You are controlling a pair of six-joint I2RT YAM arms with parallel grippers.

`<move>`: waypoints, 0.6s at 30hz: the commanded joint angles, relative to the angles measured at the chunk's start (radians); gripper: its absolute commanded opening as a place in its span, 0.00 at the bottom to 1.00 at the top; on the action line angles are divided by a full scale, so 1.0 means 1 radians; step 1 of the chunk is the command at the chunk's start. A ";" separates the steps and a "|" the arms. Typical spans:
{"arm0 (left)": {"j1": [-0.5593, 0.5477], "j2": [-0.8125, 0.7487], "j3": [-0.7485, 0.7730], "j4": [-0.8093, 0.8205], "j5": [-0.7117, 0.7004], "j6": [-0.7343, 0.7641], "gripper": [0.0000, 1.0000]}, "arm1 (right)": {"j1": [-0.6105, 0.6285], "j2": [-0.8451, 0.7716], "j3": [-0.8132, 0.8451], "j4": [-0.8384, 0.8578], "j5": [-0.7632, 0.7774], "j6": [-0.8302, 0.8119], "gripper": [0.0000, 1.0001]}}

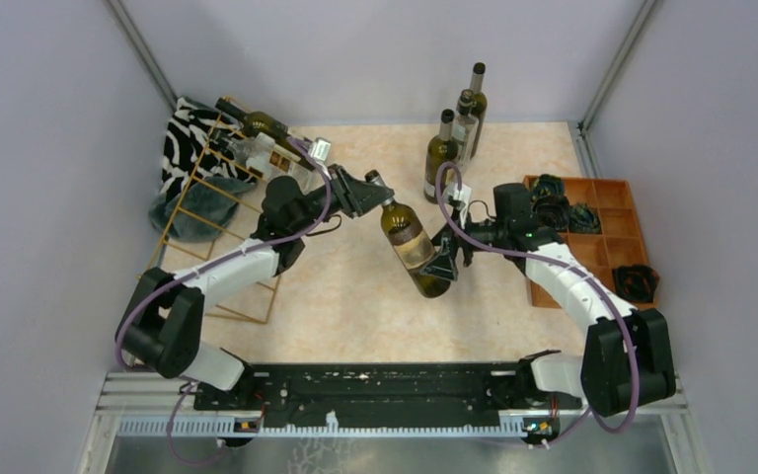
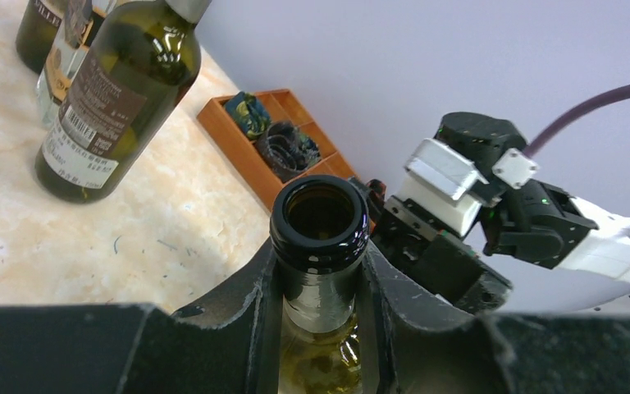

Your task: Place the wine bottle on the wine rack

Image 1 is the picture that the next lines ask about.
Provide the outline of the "olive green wine bottle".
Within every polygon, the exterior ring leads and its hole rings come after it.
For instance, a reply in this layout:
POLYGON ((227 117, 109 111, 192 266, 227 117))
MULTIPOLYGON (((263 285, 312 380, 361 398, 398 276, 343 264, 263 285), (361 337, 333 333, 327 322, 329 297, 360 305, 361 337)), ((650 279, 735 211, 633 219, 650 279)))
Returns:
POLYGON ((438 132, 428 141, 423 173, 423 195, 427 201, 436 203, 438 168, 445 162, 456 163, 460 151, 459 143, 453 138, 455 113, 444 109, 440 115, 438 132))

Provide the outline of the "clear glass liquor bottle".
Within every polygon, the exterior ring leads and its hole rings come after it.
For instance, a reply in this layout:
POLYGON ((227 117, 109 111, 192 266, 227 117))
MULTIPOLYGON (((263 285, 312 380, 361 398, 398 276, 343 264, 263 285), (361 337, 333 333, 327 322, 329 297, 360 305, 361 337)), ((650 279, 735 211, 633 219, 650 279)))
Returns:
POLYGON ((210 149, 224 157, 240 171, 267 183, 273 178, 288 176, 293 178, 302 191, 308 191, 315 184, 316 172, 310 165, 304 165, 300 158, 275 143, 274 139, 261 134, 253 138, 242 138, 236 133, 219 129, 210 140, 210 149))

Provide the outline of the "dark green wine bottle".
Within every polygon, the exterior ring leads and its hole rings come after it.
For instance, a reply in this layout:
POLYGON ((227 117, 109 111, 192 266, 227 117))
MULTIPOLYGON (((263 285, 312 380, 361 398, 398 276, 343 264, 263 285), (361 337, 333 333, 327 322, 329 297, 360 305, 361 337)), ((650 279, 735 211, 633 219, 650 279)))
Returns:
POLYGON ((260 133, 263 133, 273 138, 277 145, 294 154, 301 161, 304 161, 303 155, 291 141, 296 136, 292 135, 288 127, 281 121, 262 111, 245 112, 225 98, 217 100, 216 109, 236 120, 241 131, 246 136, 256 137, 260 133))

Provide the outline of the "dark labelled wine bottle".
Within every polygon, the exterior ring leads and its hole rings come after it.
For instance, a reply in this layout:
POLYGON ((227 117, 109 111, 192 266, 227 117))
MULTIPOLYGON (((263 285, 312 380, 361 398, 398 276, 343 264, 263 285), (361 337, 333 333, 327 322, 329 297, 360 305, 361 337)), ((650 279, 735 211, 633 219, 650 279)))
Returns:
POLYGON ((394 198, 382 204, 380 225, 400 262, 425 298, 436 298, 450 287, 450 281, 422 274, 420 270, 436 256, 436 250, 416 212, 394 198))

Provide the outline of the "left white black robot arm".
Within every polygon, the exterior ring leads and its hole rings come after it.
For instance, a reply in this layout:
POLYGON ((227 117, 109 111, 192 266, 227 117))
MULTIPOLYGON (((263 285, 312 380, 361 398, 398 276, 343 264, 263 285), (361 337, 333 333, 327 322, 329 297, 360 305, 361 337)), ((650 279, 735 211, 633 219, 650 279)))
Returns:
POLYGON ((332 165, 321 177, 324 183, 309 193, 289 176, 269 181, 256 231, 227 254, 176 273, 145 272, 115 332, 116 358, 131 355, 138 367, 165 378, 216 388, 234 409, 249 406, 257 394, 250 366, 202 341, 205 312, 290 269, 305 248, 304 236, 331 216, 363 216, 394 195, 375 173, 359 180, 332 165))

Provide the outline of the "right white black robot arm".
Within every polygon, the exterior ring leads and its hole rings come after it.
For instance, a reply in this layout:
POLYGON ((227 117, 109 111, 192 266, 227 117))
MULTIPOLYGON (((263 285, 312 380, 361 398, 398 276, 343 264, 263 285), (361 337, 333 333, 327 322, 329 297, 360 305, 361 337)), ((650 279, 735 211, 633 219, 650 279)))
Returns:
POLYGON ((594 414, 610 417, 674 396, 676 373, 663 315, 608 289, 555 229, 539 224, 524 185, 499 185, 493 196, 495 215, 474 221, 470 187, 454 182, 444 187, 438 205, 447 222, 429 270, 456 279, 457 254, 465 266, 477 252, 500 254, 552 296, 583 332, 580 356, 552 351, 530 357, 529 371, 516 380, 520 401, 541 407, 554 393, 568 394, 594 414))

